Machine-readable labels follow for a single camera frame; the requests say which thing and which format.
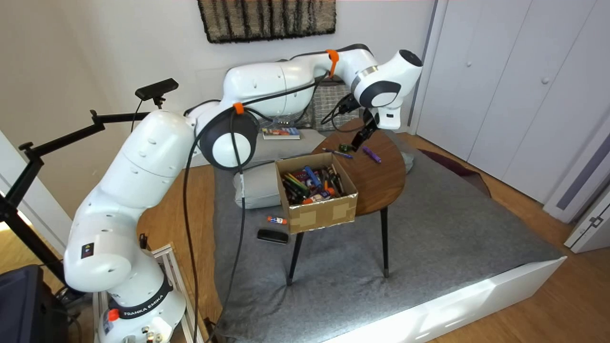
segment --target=gray carpet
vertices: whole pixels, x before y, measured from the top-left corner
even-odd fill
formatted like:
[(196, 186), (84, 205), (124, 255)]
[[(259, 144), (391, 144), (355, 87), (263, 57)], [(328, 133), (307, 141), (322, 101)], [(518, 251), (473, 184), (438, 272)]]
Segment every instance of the gray carpet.
[[(231, 173), (217, 171), (215, 282), (225, 299), (240, 209)], [(391, 276), (381, 272), (379, 215), (303, 238), (294, 284), (292, 244), (255, 238), (265, 215), (246, 215), (244, 244), (223, 333), (236, 341), (326, 341), (433, 297), (560, 253), (478, 188), (416, 152), (402, 196), (389, 207)]]

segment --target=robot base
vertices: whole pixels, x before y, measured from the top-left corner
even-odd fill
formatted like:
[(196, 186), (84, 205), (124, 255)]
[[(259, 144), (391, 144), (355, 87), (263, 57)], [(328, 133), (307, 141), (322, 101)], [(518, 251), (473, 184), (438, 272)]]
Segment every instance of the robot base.
[[(173, 287), (177, 287), (181, 293), (187, 293), (183, 276), (179, 272), (179, 266), (177, 266), (173, 251), (172, 251), (172, 245), (164, 245), (160, 249), (154, 249), (152, 255), (160, 263), (160, 266), (164, 268), (170, 284)], [(196, 318), (194, 310), (192, 310), (189, 299), (175, 299), (175, 297), (181, 297), (181, 295), (177, 295), (177, 291), (170, 291), (166, 295), (166, 299), (158, 305), (158, 310), (162, 310), (164, 316), (158, 316), (156, 312), (151, 312), (151, 316), (145, 314), (145, 316), (139, 316), (139, 318), (133, 318), (133, 320), (126, 320), (126, 324), (122, 324), (122, 326), (116, 324), (116, 327), (112, 327), (116, 337), (111, 337), (111, 335), (105, 335), (107, 326), (105, 326), (105, 320), (103, 320), (103, 314), (109, 308), (109, 297), (107, 297), (107, 293), (93, 293), (93, 327), (95, 327), (93, 341), (95, 343), (101, 343), (101, 341), (122, 341), (126, 337), (126, 331), (133, 331), (135, 329), (137, 333), (141, 333), (141, 327), (151, 326), (151, 322), (154, 322), (152, 327), (168, 329), (168, 327), (164, 327), (164, 326), (168, 326), (164, 320), (168, 316), (172, 316), (172, 312), (179, 310), (179, 312), (185, 312), (181, 316), (181, 320), (179, 320), (181, 322), (181, 329), (183, 329), (181, 333), (183, 333), (187, 343), (192, 343), (194, 341), (192, 327), (194, 327), (194, 318)], [(198, 335), (196, 341), (204, 341), (200, 326), (196, 329), (196, 335)], [(145, 341), (145, 337), (147, 335), (141, 333), (139, 337), (133, 337), (130, 343)]]

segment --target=table leg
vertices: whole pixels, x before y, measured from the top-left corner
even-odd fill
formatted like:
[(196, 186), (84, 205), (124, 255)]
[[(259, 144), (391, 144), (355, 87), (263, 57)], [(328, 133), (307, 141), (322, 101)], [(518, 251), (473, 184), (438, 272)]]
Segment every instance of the table leg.
[(381, 207), (381, 245), (383, 245), (383, 276), (389, 274), (389, 259), (387, 259), (387, 207)]
[(303, 232), (297, 232), (297, 240), (294, 242), (290, 272), (288, 272), (288, 285), (292, 284), (294, 268), (297, 266), (299, 251), (301, 251)]

